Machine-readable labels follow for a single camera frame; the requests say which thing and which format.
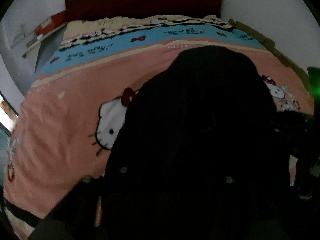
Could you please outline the large black garment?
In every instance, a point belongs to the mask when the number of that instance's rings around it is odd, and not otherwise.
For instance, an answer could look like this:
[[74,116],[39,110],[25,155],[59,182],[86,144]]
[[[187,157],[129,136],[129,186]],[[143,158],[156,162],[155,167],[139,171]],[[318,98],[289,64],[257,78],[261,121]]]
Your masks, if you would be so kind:
[[133,97],[104,178],[80,182],[31,239],[274,239],[291,228],[289,151],[246,55],[181,52]]

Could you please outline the olive green mattress edge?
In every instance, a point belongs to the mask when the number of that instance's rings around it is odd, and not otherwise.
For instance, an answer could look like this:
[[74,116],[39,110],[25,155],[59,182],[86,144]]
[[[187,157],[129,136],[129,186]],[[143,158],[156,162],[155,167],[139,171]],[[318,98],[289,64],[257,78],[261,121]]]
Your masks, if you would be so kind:
[[228,20],[228,23],[236,27],[236,29],[244,31],[248,35],[251,35],[253,38],[255,38],[263,47],[265,47],[269,52],[271,52],[284,66],[290,67],[299,76],[300,79],[309,78],[305,70],[296,65],[291,59],[289,59],[286,55],[284,55],[281,51],[279,51],[276,48],[276,43],[272,39],[266,37],[265,35],[259,33],[258,31],[245,25],[242,22],[235,21],[232,18]]

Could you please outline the pink Hello Kitty bedspread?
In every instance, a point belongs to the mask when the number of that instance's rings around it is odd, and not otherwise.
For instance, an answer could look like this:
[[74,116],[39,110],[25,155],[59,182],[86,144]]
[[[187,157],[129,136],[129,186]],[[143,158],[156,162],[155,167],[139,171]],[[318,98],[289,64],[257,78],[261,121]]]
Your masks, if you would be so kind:
[[86,176],[103,174],[124,121],[120,96],[138,90],[182,51],[222,46],[248,56],[279,111],[313,113],[298,72],[256,36],[214,15],[157,15],[69,22],[20,106],[4,165],[4,217],[18,239]]

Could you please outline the bright window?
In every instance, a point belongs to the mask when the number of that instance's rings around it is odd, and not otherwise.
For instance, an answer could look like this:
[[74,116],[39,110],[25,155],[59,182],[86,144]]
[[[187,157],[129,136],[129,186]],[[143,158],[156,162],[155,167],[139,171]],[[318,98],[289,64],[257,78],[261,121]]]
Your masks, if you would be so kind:
[[18,114],[15,112],[10,103],[7,102],[5,97],[0,95],[0,106],[1,106],[1,125],[11,133],[18,119]]

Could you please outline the white wall shelf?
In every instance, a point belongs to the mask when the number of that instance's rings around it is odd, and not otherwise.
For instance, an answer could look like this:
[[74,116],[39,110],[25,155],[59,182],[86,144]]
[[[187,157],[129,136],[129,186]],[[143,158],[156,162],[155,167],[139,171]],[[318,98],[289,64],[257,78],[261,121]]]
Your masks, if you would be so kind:
[[58,30],[62,29],[64,26],[66,26],[67,23],[63,23],[59,27],[55,28],[54,30],[48,32],[46,35],[41,34],[40,38],[35,37],[32,40],[30,40],[26,45],[26,50],[22,54],[22,57],[25,59],[27,57],[27,53],[34,49],[36,46],[40,45],[42,41],[44,41],[46,38],[48,38],[50,35],[54,34]]

